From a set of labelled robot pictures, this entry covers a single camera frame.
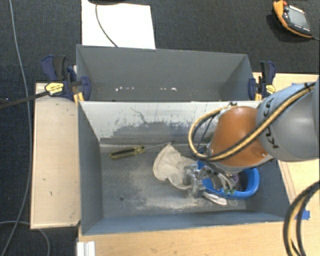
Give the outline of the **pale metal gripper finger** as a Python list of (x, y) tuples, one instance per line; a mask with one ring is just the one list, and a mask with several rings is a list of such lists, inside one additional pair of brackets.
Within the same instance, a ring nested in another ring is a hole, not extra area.
[(200, 184), (199, 170), (196, 164), (184, 167), (183, 184), (197, 186)]
[(200, 198), (203, 196), (203, 193), (206, 191), (206, 187), (203, 184), (202, 180), (198, 180), (198, 179), (194, 179), (191, 182), (191, 192), (190, 194), (194, 197), (194, 198)]

